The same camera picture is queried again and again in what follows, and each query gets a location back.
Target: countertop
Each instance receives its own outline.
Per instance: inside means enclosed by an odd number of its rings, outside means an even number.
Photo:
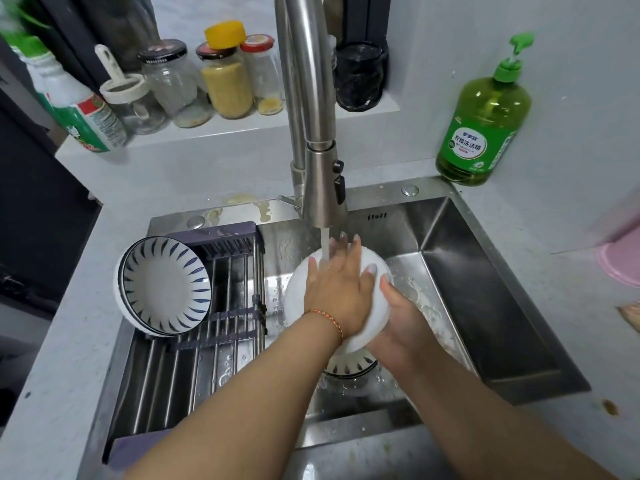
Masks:
[[[236,193],[252,194],[256,200],[290,194],[288,172],[283,174],[286,179],[239,185]],[[433,160],[421,160],[344,175],[348,186],[357,187],[435,175],[435,169]],[[640,291],[604,274],[592,250],[549,254],[491,180],[458,190],[593,389],[526,409],[620,478],[640,477],[640,335],[615,309],[637,299]],[[233,195],[212,191],[181,202],[139,201],[102,209],[0,440],[3,478],[78,476],[116,336],[120,327],[130,326],[113,298],[117,259],[146,235],[151,217],[224,205]],[[604,410],[605,399],[617,406],[619,416]],[[427,428],[383,436],[296,451],[285,476],[363,478],[362,465],[380,478],[428,472],[452,476]],[[82,472],[107,476],[95,467],[85,464]]]

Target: faucet spout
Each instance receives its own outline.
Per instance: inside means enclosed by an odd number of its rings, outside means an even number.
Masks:
[[[335,90],[321,0],[274,0],[300,215],[315,227],[346,217],[335,144]]]

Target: fingernail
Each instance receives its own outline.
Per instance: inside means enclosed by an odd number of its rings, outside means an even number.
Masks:
[[[375,263],[371,263],[366,268],[364,268],[364,270],[367,273],[371,273],[375,276],[378,273],[378,266]]]

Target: green bottle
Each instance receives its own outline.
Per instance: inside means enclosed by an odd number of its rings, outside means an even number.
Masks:
[[[514,35],[513,55],[500,62],[493,77],[468,82],[458,99],[456,112],[444,138],[436,168],[461,185],[484,184],[522,126],[531,97],[516,84],[522,71],[517,59],[533,45],[533,32]]]

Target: yellow lid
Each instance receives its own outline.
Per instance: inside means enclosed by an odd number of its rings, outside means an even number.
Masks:
[[[204,31],[209,46],[215,50],[237,47],[246,40],[244,25],[238,20],[228,20],[210,26]]]

